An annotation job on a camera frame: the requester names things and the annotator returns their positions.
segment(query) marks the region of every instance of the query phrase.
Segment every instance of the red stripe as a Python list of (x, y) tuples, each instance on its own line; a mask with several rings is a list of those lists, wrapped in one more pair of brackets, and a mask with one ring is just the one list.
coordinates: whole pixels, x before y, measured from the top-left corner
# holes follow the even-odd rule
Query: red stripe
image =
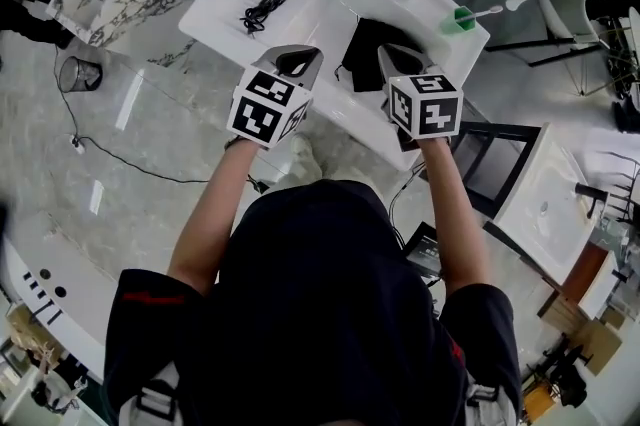
[(464, 353), (462, 352), (462, 348), (458, 346), (456, 341), (454, 341), (453, 339), (451, 339), (451, 342), (453, 343), (453, 350), (452, 350), (453, 356), (456, 357), (460, 361), (460, 363), (464, 366)]
[(149, 291), (139, 293), (124, 293), (123, 302), (140, 302), (145, 305), (182, 305), (185, 302), (183, 295), (178, 296), (151, 296)]

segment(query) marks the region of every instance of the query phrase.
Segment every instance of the black wire mesh trash can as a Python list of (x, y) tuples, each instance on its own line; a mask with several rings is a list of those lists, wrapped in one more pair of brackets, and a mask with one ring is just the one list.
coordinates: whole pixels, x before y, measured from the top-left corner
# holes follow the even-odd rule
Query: black wire mesh trash can
[(60, 68), (58, 84), (67, 92), (93, 92), (102, 83), (102, 66), (99, 63), (70, 56)]

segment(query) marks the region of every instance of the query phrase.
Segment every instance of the tiled floor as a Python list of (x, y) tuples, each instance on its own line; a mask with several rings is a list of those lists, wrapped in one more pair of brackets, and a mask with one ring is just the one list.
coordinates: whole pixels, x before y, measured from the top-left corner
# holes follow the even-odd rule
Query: tiled floor
[[(206, 180), (223, 153), (231, 91), (241, 69), (201, 47), (206, 62), (187, 75), (98, 51), (78, 41), (68, 55), (99, 61), (105, 78), (93, 93), (69, 94), (82, 135), (152, 172), (177, 179)], [(144, 175), (98, 151), (86, 142), (78, 154), (69, 143), (73, 124), (53, 75), (53, 47), (13, 33), (0, 37), (4, 67), (0, 72), (0, 191), (14, 204), (13, 221), (45, 210), (82, 252), (117, 278), (128, 267), (164, 271), (177, 236), (200, 193), (202, 184), (175, 184)], [(122, 113), (127, 96), (138, 89), (131, 114)], [(356, 166), (372, 177), (387, 203), (406, 181), (367, 148), (327, 120), (309, 114), (302, 126), (326, 171), (337, 165)], [(287, 172), (286, 144), (261, 151), (251, 173), (276, 181)], [(96, 189), (104, 187), (97, 214), (90, 211)], [(247, 184), (238, 219), (258, 194)], [(433, 223), (427, 185), (416, 179), (401, 195), (396, 209), (398, 228), (408, 239), (422, 220)], [(535, 315), (550, 288), (517, 256), (491, 238), (495, 283), (511, 298), (521, 363), (535, 361), (557, 332)], [(443, 286), (434, 288), (443, 303)]]

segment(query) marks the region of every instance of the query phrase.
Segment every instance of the power cable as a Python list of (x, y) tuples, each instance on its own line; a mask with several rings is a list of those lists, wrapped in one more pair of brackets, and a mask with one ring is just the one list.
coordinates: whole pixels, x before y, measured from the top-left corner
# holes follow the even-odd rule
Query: power cable
[(396, 223), (395, 223), (396, 203), (398, 201), (398, 198), (402, 194), (402, 192), (407, 189), (407, 187), (413, 182), (413, 180), (418, 176), (418, 174), (420, 174), (420, 172), (424, 170), (424, 168), (425, 168), (425, 164), (423, 162), (417, 165), (416, 167), (414, 167), (413, 170), (411, 170), (411, 177), (409, 177), (409, 179), (407, 180), (407, 182), (404, 183), (402, 188), (398, 190), (398, 193), (395, 194), (395, 196), (391, 200), (391, 203), (389, 204), (389, 220), (391, 221), (391, 228), (393, 229), (393, 233), (395, 234), (396, 239), (398, 240), (398, 243), (400, 244), (401, 248), (404, 248), (406, 246), (406, 243), (404, 241), (404, 238), (402, 237), (402, 234), (400, 234), (400, 231), (396, 228)]
[[(80, 135), (80, 129), (78, 127), (78, 120), (76, 119), (76, 116), (73, 113), (73, 110), (71, 109), (71, 106), (69, 105), (69, 102), (67, 101), (67, 98), (64, 95), (64, 92), (62, 91), (62, 87), (60, 86), (60, 79), (58, 78), (58, 75), (56, 74), (56, 66), (58, 64), (58, 47), (55, 46), (56, 48), (56, 57), (53, 61), (53, 77), (56, 80), (56, 86), (58, 87), (58, 92), (60, 92), (60, 97), (62, 97), (62, 100), (64, 101), (64, 104), (67, 107), (67, 110), (69, 110), (69, 115), (71, 116), (71, 120), (73, 121), (73, 128), (74, 128), (74, 133), (73, 133), (73, 139), (71, 141), (71, 143), (75, 146), (78, 147), (78, 144), (82, 141), (82, 140), (87, 140), (88, 142), (91, 142), (91, 144), (98, 150), (104, 152), (105, 154), (111, 156), (114, 159), (117, 159), (118, 161), (120, 161), (121, 163), (125, 164), (126, 166), (129, 166), (131, 168), (135, 168), (136, 170), (138, 170), (139, 172), (142, 172), (145, 175), (150, 175), (152, 177), (157, 177), (158, 179), (163, 179), (165, 181), (169, 181), (169, 182), (174, 182), (176, 184), (207, 184), (209, 181), (206, 180), (200, 180), (200, 179), (176, 179), (174, 177), (168, 177), (166, 175), (162, 175), (162, 174), (158, 174), (155, 172), (152, 172), (150, 170), (146, 170), (134, 163), (131, 163), (130, 161), (127, 161), (126, 159), (124, 159), (122, 156), (118, 156), (117, 154), (114, 154), (113, 152), (111, 152), (108, 149), (105, 149), (104, 147), (102, 147), (97, 141), (95, 141), (93, 138), (91, 138), (90, 136), (86, 136), (86, 135)], [(253, 177), (251, 177), (251, 175), (248, 176), (247, 178), (247, 182), (249, 182), (252, 186), (253, 189), (255, 191), (257, 191), (258, 193), (262, 194), (264, 193), (267, 189), (269, 189), (269, 187), (264, 183), (264, 182), (259, 182), (256, 181)]]
[(244, 12), (244, 17), (240, 20), (243, 21), (244, 27), (247, 28), (247, 33), (253, 35), (257, 31), (264, 31), (264, 22), (269, 17), (271, 12), (275, 11), (286, 0), (261, 0), (258, 6), (247, 8)]

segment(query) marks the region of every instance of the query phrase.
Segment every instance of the white sink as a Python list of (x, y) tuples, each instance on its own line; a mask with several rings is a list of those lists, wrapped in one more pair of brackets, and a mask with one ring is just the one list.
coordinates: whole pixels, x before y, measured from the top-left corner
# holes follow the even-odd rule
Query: white sink
[(452, 0), (287, 0), (267, 19), (266, 30), (252, 37), (239, 19), (259, 1), (196, 0), (180, 29), (245, 67), (273, 46), (319, 48), (324, 63), (314, 88), (313, 108), (400, 170), (413, 165), (418, 151), (401, 151), (396, 129), (380, 109), (383, 92), (354, 93), (349, 72), (341, 70), (339, 79), (334, 74), (358, 18), (373, 18), (409, 33), (457, 87), (463, 85), (489, 39), (479, 25), (454, 36), (441, 33), (441, 21), (458, 6)]
[(577, 195), (587, 181), (573, 155), (546, 124), (513, 189), (493, 222), (553, 280), (562, 284), (580, 257), (604, 210), (593, 199)]

